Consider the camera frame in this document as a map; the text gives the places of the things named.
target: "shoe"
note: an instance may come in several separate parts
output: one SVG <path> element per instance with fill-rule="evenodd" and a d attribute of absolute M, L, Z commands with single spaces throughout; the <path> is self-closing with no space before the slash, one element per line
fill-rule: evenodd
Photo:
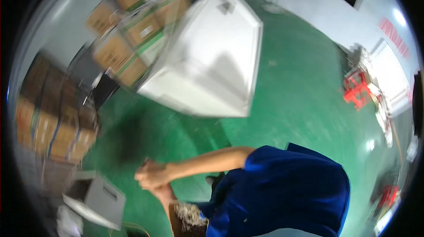
<path fill-rule="evenodd" d="M 206 176 L 206 182 L 208 183 L 208 185 L 212 186 L 213 182 L 215 181 L 217 177 L 216 176 Z"/>

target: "person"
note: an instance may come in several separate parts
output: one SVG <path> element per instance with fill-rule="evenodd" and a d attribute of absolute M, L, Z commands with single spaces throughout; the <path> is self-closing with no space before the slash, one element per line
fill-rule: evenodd
<path fill-rule="evenodd" d="M 178 202 L 170 186 L 175 179 L 225 171 L 213 179 L 206 203 Z M 146 160 L 134 178 L 162 203 L 175 236 L 336 237 L 350 195 L 340 164 L 293 143 L 287 150 L 223 148 L 164 165 Z"/>

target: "open box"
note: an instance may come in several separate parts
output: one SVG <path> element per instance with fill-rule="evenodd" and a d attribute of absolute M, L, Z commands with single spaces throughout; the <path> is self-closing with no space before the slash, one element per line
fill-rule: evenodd
<path fill-rule="evenodd" d="M 95 224 L 120 230 L 125 195 L 96 171 L 78 171 L 63 193 L 70 208 Z"/>

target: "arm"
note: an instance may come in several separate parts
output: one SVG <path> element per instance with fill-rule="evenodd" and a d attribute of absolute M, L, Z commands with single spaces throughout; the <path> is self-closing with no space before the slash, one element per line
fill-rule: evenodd
<path fill-rule="evenodd" d="M 196 205 L 179 203 L 169 183 L 149 191 L 161 202 L 175 237 L 205 236 L 208 219 L 200 217 Z"/>
<path fill-rule="evenodd" d="M 169 181 L 199 173 L 218 173 L 243 168 L 251 147 L 228 147 L 191 158 L 180 163 L 168 163 L 165 167 Z"/>
<path fill-rule="evenodd" d="M 160 187 L 172 180 L 199 173 L 217 173 L 243 168 L 251 147 L 228 147 L 191 158 L 180 163 L 168 163 L 159 167 L 147 162 L 137 170 L 134 178 L 144 189 Z"/>

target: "green epoxy floor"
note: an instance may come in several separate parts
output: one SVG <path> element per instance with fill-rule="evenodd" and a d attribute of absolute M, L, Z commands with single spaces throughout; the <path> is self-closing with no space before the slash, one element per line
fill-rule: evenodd
<path fill-rule="evenodd" d="M 83 160 L 126 194 L 123 219 L 152 237 L 172 236 L 160 203 L 141 190 L 133 176 L 146 156 L 179 161 L 230 145 L 285 149 L 289 142 L 316 150 L 342 164 L 351 182 L 351 200 L 342 237 L 367 236 L 368 204 L 378 175 L 396 165 L 396 142 L 387 148 L 374 105 L 359 112 L 343 100 L 346 71 L 340 48 L 302 19 L 261 9 L 246 0 L 264 22 L 259 73 L 251 115 L 243 119 L 201 119 L 179 114 L 140 95 L 117 91 L 100 109 L 102 134 Z M 395 119 L 403 156 L 411 137 L 411 112 Z M 375 148 L 367 150 L 374 140 Z M 211 189 L 197 175 L 173 181 L 176 196 L 208 201 Z M 84 236 L 108 236 L 85 222 Z M 113 236 L 125 236 L 114 231 Z"/>

